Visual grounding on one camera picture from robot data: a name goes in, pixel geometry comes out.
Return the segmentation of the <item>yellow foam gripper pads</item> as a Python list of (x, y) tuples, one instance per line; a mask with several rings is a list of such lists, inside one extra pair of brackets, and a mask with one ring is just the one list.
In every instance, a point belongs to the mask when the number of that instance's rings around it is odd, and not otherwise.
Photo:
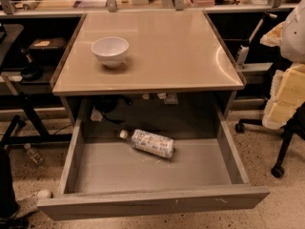
[(264, 34), (260, 43), (268, 47), (278, 46), (280, 55), (292, 62), (287, 70), (276, 70), (272, 79), (270, 98), (262, 117), (262, 125), (278, 130), (305, 102), (305, 52), (304, 36), (300, 31), (281, 22)]

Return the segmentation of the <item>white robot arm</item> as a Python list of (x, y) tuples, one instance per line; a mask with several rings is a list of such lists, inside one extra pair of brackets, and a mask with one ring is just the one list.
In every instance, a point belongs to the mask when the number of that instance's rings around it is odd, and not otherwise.
[(283, 127), (305, 102), (305, 0), (301, 0), (284, 22), (260, 39), (262, 45), (278, 46), (280, 55), (292, 62), (287, 70), (276, 70), (262, 118), (264, 127)]

